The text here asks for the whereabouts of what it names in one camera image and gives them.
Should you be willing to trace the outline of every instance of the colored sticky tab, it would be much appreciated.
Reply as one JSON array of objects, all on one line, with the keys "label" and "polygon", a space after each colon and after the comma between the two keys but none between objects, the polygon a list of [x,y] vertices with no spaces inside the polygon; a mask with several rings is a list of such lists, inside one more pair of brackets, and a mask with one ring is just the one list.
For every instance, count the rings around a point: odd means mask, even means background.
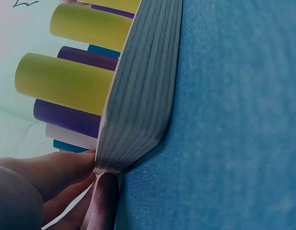
[{"label": "colored sticky tab", "polygon": [[117,14],[61,4],[52,16],[50,32],[120,52],[131,23],[131,18]]},{"label": "colored sticky tab", "polygon": [[114,72],[44,55],[26,54],[15,74],[19,93],[101,115]]},{"label": "colored sticky tab", "polygon": [[52,124],[46,126],[46,136],[89,150],[95,150],[97,139]]},{"label": "colored sticky tab", "polygon": [[136,13],[140,0],[77,0],[78,2],[105,6],[120,11]]},{"label": "colored sticky tab", "polygon": [[134,18],[134,16],[135,16],[135,14],[133,14],[133,13],[120,11],[120,10],[116,10],[116,9],[105,7],[105,6],[91,5],[91,8],[95,9],[95,10],[106,11],[109,13],[118,14],[118,15],[128,17],[128,18]]},{"label": "colored sticky tab", "polygon": [[96,54],[88,52],[86,50],[76,49],[68,46],[63,46],[60,49],[57,57],[112,71],[115,70],[118,62],[117,58],[108,57],[105,55]]},{"label": "colored sticky tab", "polygon": [[98,115],[36,99],[34,117],[39,121],[98,138],[101,121]]},{"label": "colored sticky tab", "polygon": [[59,141],[59,140],[54,140],[53,141],[53,147],[56,148],[56,149],[59,149],[59,150],[67,151],[67,152],[79,153],[79,152],[88,151],[88,149],[78,147],[78,146],[75,146],[75,145],[71,145],[71,144],[68,144],[68,143],[65,143],[65,142],[62,142],[62,141]]},{"label": "colored sticky tab", "polygon": [[120,57],[120,52],[117,52],[117,51],[111,50],[111,49],[106,49],[106,48],[99,47],[99,46],[94,46],[94,45],[89,45],[88,51],[96,53],[96,54],[102,54],[105,56],[109,56],[112,58],[119,58]]}]

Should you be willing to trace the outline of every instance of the blue sticky tab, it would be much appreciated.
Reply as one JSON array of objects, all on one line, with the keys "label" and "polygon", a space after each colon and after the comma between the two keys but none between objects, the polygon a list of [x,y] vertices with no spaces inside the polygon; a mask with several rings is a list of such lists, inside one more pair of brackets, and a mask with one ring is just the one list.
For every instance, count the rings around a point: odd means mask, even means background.
[{"label": "blue sticky tab", "polygon": [[75,146],[75,145],[71,145],[71,144],[68,144],[68,143],[65,143],[65,142],[62,142],[62,141],[59,141],[59,140],[54,140],[53,141],[53,147],[57,148],[59,150],[67,151],[67,152],[77,152],[78,153],[78,152],[88,151],[88,149],[78,147],[78,146]]},{"label": "blue sticky tab", "polygon": [[119,58],[120,57],[120,52],[117,52],[117,51],[111,50],[111,49],[106,49],[106,48],[99,47],[99,46],[94,46],[94,45],[89,45],[88,51],[96,53],[96,54],[102,54],[105,56],[109,56],[112,58]]}]

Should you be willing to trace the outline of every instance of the finger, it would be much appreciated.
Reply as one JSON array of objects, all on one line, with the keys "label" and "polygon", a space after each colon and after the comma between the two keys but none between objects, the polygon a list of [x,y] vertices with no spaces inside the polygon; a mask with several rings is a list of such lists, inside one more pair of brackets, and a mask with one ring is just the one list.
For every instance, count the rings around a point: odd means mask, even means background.
[{"label": "finger", "polygon": [[87,178],[95,153],[54,152],[29,159],[0,159],[0,165],[26,178],[40,193],[43,202],[54,198],[71,184]]},{"label": "finger", "polygon": [[93,183],[94,180],[95,174],[92,173],[84,181],[68,186],[56,197],[47,201],[43,205],[43,226],[58,217],[75,198],[82,194],[82,192],[84,192]]},{"label": "finger", "polygon": [[[95,183],[95,185],[94,185],[94,193],[92,194],[92,197],[94,197],[95,196],[95,188],[96,188],[96,184],[97,184],[97,182]],[[88,210],[87,210],[87,212],[86,212],[86,215],[85,215],[85,217],[84,217],[84,220],[83,220],[83,222],[82,222],[82,225],[81,225],[81,228],[80,228],[80,230],[87,230],[87,227],[88,227],[88,224],[89,224],[89,220],[90,220],[90,216],[91,216],[91,209],[92,209],[92,205],[91,205],[91,203],[93,202],[93,200],[91,199],[91,201],[90,201],[90,205],[89,205],[89,208],[88,208]]]},{"label": "finger", "polygon": [[118,178],[109,172],[100,175],[91,203],[91,214],[87,230],[113,230],[118,201]]},{"label": "finger", "polygon": [[88,210],[94,185],[90,187],[85,196],[56,224],[47,228],[47,230],[78,230],[81,227],[86,211]]}]

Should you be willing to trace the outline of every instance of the purple sticky tab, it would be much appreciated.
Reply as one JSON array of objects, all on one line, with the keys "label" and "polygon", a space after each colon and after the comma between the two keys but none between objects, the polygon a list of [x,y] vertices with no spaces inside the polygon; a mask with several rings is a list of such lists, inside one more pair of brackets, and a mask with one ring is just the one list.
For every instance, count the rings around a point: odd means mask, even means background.
[{"label": "purple sticky tab", "polygon": [[112,71],[115,71],[118,62],[118,59],[114,57],[108,57],[68,46],[63,46],[60,49],[57,57]]},{"label": "purple sticky tab", "polygon": [[39,99],[35,101],[34,116],[39,121],[98,138],[101,116]]},{"label": "purple sticky tab", "polygon": [[96,9],[96,10],[100,10],[100,11],[106,11],[109,13],[118,14],[118,15],[128,17],[128,18],[134,18],[134,16],[135,16],[135,14],[133,14],[133,13],[120,11],[120,10],[116,10],[116,9],[105,7],[105,6],[91,5],[91,8]]}]

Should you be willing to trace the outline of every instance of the blue felt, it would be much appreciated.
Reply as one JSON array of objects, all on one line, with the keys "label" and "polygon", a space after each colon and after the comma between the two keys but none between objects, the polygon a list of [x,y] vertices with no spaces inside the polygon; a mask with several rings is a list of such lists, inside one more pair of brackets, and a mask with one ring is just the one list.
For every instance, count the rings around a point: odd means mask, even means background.
[{"label": "blue felt", "polygon": [[172,124],[118,230],[296,230],[296,0],[184,0]]}]

